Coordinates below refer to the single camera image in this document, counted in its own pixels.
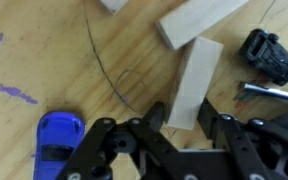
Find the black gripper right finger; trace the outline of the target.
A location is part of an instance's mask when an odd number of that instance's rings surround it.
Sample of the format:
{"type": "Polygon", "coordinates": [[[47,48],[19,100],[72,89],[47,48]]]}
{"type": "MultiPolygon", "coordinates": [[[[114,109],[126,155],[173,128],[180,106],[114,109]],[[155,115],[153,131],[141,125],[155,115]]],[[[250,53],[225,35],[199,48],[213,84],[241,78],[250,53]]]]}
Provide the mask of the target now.
{"type": "Polygon", "coordinates": [[[204,134],[216,150],[224,150],[235,180],[272,180],[243,125],[227,113],[219,113],[205,98],[197,116],[204,134]]]}

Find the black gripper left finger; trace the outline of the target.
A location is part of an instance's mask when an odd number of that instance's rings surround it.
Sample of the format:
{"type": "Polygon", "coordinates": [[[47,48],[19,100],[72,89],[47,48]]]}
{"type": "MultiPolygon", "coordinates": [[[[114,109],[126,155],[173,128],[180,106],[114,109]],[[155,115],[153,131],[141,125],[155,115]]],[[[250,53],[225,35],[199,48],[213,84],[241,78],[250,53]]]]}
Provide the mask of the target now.
{"type": "Polygon", "coordinates": [[[160,133],[165,106],[154,103],[143,118],[132,118],[127,125],[136,140],[131,159],[141,180],[175,180],[176,148],[160,133]]]}

